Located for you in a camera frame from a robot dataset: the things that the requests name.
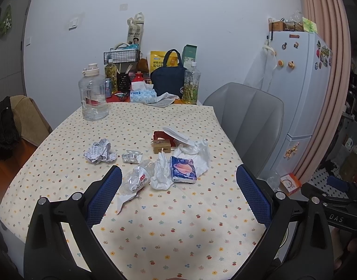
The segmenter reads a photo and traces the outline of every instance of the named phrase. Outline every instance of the brown basket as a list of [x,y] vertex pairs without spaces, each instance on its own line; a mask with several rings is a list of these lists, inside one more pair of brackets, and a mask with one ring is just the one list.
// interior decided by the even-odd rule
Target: brown basket
[[282,32],[282,31],[290,31],[290,32],[302,32],[304,28],[301,24],[297,22],[273,22],[269,23],[269,31],[274,32]]

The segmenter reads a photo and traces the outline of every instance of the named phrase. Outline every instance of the black and white floor tile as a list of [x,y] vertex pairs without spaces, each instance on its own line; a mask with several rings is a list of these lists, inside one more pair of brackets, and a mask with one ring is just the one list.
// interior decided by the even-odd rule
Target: black and white floor tile
[[[339,174],[339,168],[336,167],[333,169],[333,173],[334,176],[342,179],[340,177]],[[308,181],[310,184],[316,186],[319,189],[322,189],[323,192],[325,192],[326,194],[332,196],[332,197],[338,197],[338,198],[348,198],[347,195],[337,189],[335,189],[334,187],[331,187],[329,185],[326,184],[326,180],[329,177],[328,172],[326,171],[325,168],[323,169],[316,169],[316,171],[313,173],[312,178],[310,179],[310,181]]]

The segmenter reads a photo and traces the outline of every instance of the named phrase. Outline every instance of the navy blue bag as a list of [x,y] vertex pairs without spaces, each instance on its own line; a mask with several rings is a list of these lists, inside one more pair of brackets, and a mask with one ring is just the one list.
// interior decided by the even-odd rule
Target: navy blue bag
[[[167,62],[172,51],[177,53],[178,66],[168,67]],[[180,53],[175,49],[167,51],[164,57],[163,66],[154,70],[150,75],[156,95],[160,96],[165,92],[168,92],[182,98],[184,92],[185,70],[186,68],[183,66]]]

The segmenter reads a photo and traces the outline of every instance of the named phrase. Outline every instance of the metal screw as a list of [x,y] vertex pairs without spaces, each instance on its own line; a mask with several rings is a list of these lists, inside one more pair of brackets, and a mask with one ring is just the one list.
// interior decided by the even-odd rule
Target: metal screw
[[73,195],[72,195],[72,199],[73,200],[80,200],[82,197],[82,194],[80,192],[75,192]]
[[38,204],[42,205],[46,203],[46,198],[42,197],[38,199]]
[[283,200],[286,198],[286,195],[283,192],[276,192],[276,197],[280,200]]
[[311,200],[312,200],[312,202],[313,202],[314,204],[319,204],[319,203],[320,203],[320,199],[317,198],[317,197],[312,197]]

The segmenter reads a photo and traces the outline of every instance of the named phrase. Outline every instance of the white refrigerator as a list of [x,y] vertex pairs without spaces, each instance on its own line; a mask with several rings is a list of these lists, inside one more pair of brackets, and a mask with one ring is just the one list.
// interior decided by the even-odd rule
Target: white refrigerator
[[332,64],[332,52],[316,34],[277,31],[271,46],[277,67],[266,74],[261,90],[284,104],[280,138],[264,170],[292,173],[312,137],[320,116]]

